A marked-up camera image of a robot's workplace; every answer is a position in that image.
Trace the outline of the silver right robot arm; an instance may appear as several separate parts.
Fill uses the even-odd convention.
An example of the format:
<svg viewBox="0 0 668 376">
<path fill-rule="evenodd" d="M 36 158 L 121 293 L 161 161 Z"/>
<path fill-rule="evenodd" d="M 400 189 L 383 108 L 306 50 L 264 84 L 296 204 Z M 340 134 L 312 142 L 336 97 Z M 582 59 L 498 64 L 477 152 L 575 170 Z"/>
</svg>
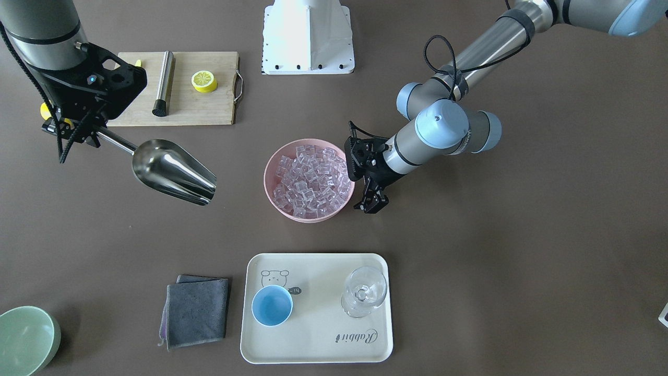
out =
<svg viewBox="0 0 668 376">
<path fill-rule="evenodd" d="M 2 1 L 1 17 L 19 59 L 55 105 L 60 135 L 98 146 L 96 127 L 119 117 L 143 91 L 145 69 L 90 43 L 71 1 Z"/>
</svg>

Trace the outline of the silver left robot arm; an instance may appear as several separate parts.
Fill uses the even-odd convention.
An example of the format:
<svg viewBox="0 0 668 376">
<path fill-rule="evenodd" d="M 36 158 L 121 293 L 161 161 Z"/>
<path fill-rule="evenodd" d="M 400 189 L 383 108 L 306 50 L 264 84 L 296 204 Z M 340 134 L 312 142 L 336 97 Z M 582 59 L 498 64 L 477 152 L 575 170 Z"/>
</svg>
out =
<svg viewBox="0 0 668 376">
<path fill-rule="evenodd" d="M 468 109 L 466 96 L 537 34 L 569 25 L 630 38 L 665 18 L 666 1 L 515 1 L 459 54 L 446 36 L 429 37 L 422 57 L 431 76 L 424 83 L 407 83 L 396 97 L 406 125 L 394 135 L 379 136 L 349 122 L 344 159 L 349 179 L 362 185 L 353 209 L 365 214 L 384 209 L 390 202 L 386 189 L 436 157 L 496 147 L 501 120 L 490 111 Z"/>
</svg>

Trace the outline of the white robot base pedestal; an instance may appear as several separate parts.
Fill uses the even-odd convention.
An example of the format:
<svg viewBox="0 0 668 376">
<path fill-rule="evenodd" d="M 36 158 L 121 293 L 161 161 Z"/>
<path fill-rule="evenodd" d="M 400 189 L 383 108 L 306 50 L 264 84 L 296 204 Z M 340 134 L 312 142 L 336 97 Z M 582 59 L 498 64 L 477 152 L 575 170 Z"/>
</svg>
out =
<svg viewBox="0 0 668 376">
<path fill-rule="evenodd" d="M 348 7 L 339 1 L 274 1 L 265 7 L 262 74 L 340 75 L 354 69 Z"/>
</svg>

